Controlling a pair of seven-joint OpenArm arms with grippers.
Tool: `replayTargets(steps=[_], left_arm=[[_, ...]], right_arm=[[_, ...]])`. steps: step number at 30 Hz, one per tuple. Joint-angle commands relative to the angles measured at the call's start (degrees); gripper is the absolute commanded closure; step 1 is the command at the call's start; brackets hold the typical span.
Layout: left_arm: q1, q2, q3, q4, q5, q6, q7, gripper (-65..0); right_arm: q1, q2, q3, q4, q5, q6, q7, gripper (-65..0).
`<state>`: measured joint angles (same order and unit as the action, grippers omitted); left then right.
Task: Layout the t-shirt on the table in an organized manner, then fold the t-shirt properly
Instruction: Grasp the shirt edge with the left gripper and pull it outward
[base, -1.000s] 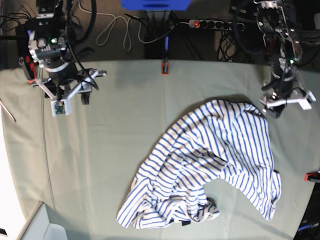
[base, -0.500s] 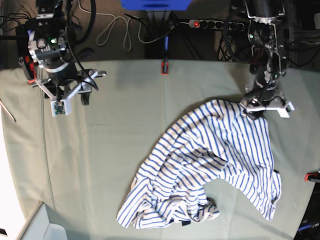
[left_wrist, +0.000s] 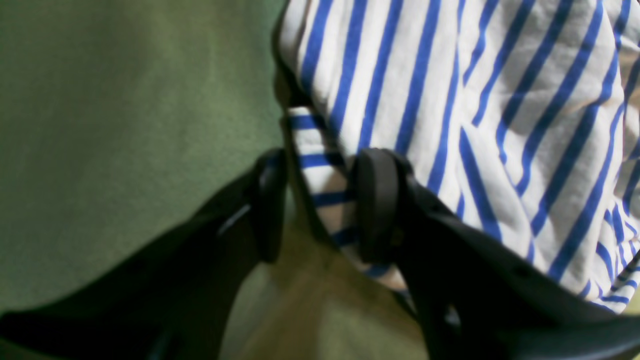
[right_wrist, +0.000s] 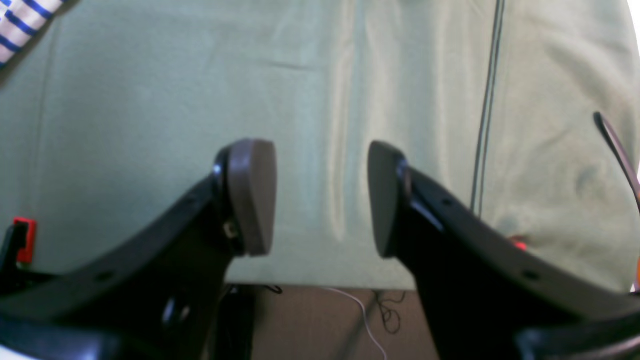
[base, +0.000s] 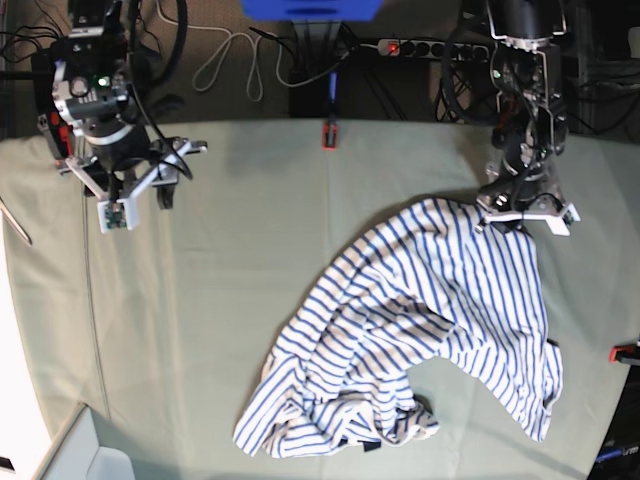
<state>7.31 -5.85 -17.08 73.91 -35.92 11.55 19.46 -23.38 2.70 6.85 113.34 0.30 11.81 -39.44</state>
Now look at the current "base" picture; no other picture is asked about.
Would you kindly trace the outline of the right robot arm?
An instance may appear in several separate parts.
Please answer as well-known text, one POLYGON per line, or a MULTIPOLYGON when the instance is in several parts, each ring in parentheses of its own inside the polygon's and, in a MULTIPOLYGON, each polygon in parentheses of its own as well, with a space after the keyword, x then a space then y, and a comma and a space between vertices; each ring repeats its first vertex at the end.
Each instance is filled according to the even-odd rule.
POLYGON ((96 199, 100 230, 133 230, 139 197, 156 191, 173 206, 180 178, 192 179, 186 156, 206 152, 204 141, 167 137, 145 103, 164 80, 137 39, 139 2, 71 1, 71 30, 52 49, 52 118, 59 145, 57 170, 71 173, 96 199))

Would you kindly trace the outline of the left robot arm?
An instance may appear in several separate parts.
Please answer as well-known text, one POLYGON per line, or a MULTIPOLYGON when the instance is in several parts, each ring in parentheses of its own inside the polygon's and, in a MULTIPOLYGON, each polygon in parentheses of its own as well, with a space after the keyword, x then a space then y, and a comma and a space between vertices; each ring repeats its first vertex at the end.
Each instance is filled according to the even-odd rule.
POLYGON ((487 1, 481 13, 461 20, 445 40, 444 97, 459 119, 491 127, 492 145, 501 154, 487 164, 488 182, 476 196, 480 229, 510 232, 526 221, 542 221, 552 234, 567 236, 580 219, 562 194, 554 165, 568 134, 562 55, 554 41, 566 31, 559 1, 487 1), (489 73, 497 91, 497 111, 487 117, 460 105, 452 80, 455 43, 482 25, 494 42, 489 73))

